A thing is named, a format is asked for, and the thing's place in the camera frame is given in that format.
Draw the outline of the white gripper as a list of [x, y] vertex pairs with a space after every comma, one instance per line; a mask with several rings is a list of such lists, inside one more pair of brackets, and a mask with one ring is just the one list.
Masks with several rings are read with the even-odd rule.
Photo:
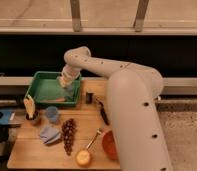
[[61, 72], [61, 77], [58, 78], [60, 85], [65, 88], [70, 85], [80, 75], [80, 69], [66, 64]]

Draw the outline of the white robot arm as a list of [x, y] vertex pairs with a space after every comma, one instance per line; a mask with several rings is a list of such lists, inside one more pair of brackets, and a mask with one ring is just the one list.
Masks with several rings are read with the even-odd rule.
[[85, 47], [64, 54], [60, 84], [68, 86], [85, 69], [107, 79], [106, 103], [122, 171], [173, 171], [155, 106], [163, 77], [132, 62], [96, 58]]

